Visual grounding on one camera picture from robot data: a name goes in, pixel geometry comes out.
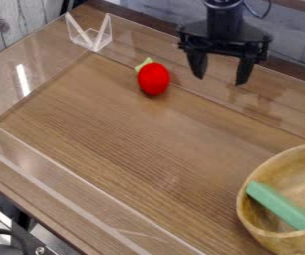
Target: bowl rim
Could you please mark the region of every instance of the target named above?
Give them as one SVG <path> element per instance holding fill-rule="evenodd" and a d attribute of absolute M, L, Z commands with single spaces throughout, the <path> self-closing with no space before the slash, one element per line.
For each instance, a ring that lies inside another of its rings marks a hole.
<path fill-rule="evenodd" d="M 245 227 L 249 229 L 249 231 L 251 233 L 255 233 L 257 235 L 262 236 L 262 237 L 267 237 L 267 238 L 278 238 L 278 239 L 289 239 L 293 237 L 301 237 L 305 235 L 305 230 L 298 230 L 298 231 L 291 231 L 291 232 L 274 232 L 274 231 L 267 231 L 261 229 L 259 227 L 257 227 L 245 217 L 243 214 L 243 200 L 246 198 L 246 187 L 249 185 L 249 183 L 251 182 L 251 180 L 254 179 L 254 176 L 257 176 L 259 174 L 259 172 L 262 171 L 263 166 L 271 164 L 274 161 L 277 161 L 279 158 L 282 158 L 283 156 L 291 155 L 293 153 L 297 153 L 299 151 L 302 151 L 305 149 L 305 144 L 299 145 L 297 147 L 293 147 L 287 150 L 285 150 L 283 152 L 281 152 L 279 154 L 274 155 L 270 159 L 267 159 L 258 167 L 257 169 L 253 171 L 253 173 L 249 175 L 242 188 L 239 190 L 238 196 L 237 196 L 237 214 L 239 217 L 239 220 L 242 221 Z"/>

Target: wooden bowl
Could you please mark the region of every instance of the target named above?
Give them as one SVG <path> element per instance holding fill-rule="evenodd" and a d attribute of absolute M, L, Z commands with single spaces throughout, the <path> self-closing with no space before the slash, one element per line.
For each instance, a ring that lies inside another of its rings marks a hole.
<path fill-rule="evenodd" d="M 237 201 L 238 217 L 259 243 L 275 254 L 305 255 L 305 230 L 294 230 L 247 196 L 251 180 L 270 185 L 305 208 L 305 145 L 285 151 L 258 167 Z"/>

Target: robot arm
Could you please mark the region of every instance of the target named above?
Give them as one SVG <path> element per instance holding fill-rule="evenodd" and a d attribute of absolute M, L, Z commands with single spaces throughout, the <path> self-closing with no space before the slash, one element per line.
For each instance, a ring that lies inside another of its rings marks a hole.
<path fill-rule="evenodd" d="M 238 57 L 237 85 L 242 85 L 249 81 L 254 64 L 267 59 L 271 35 L 243 21 L 245 0 L 203 0 L 203 3 L 207 20 L 179 27 L 179 47 L 199 78 L 208 67 L 208 53 Z"/>

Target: wooden table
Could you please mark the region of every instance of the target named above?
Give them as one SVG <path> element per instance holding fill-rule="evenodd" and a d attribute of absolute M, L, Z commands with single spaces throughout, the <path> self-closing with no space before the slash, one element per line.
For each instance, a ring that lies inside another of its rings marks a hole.
<path fill-rule="evenodd" d="M 95 27 L 104 17 L 92 4 L 73 14 Z M 270 254 L 235 197 L 255 167 L 305 143 L 305 82 L 257 67 L 235 88 L 225 57 L 199 81 L 176 38 L 112 21 L 100 54 L 69 42 L 63 19 L 0 54 L 0 114 L 25 96 L 19 65 L 40 87 L 0 115 L 0 191 L 85 254 Z M 172 75 L 156 98 L 132 69 L 147 54 Z"/>

